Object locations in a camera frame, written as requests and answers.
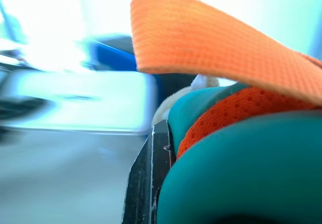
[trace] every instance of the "orange strap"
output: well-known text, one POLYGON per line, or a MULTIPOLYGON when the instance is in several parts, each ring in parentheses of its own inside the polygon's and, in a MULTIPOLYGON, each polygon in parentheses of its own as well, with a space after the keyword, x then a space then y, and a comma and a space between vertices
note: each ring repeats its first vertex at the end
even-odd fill
POLYGON ((133 0, 139 71, 225 77, 322 106, 322 63, 197 0, 133 0))
POLYGON ((249 117, 311 110, 316 105, 257 87, 245 88, 212 106, 191 126, 179 145, 177 158, 207 135, 249 117))

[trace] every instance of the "black plastic edge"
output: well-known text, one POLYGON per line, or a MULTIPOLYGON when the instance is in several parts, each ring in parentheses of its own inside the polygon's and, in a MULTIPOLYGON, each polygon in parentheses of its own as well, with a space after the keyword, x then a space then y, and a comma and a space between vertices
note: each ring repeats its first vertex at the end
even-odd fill
POLYGON ((166 120, 152 127, 129 174, 122 224, 155 224, 159 191, 175 162, 166 120))

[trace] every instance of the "orange webbing strap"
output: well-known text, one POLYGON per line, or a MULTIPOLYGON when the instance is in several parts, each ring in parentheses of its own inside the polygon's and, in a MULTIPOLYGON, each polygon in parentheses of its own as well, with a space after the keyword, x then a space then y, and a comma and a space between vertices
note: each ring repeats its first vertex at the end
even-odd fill
POLYGON ((322 63, 197 0, 133 0, 139 71, 225 77, 322 106, 322 63))

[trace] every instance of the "teal padding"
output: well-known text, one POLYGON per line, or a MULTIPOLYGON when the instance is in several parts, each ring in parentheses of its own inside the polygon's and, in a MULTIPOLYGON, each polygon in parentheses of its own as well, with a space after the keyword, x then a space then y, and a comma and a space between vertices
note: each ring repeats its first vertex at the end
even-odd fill
POLYGON ((175 153, 180 142, 194 122, 217 101, 222 100, 247 85, 235 83, 229 87, 212 87, 193 91, 180 98, 169 113, 169 126, 172 130, 175 153))
POLYGON ((157 224, 245 214, 322 223, 322 111, 254 117, 191 147, 160 191, 157 224))

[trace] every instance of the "gray floor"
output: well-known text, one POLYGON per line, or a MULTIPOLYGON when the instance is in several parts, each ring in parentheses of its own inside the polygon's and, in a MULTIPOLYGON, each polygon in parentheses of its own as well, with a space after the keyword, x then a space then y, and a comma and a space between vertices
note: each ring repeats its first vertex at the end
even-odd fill
POLYGON ((0 146, 0 223, 120 223, 144 138, 29 130, 0 146))

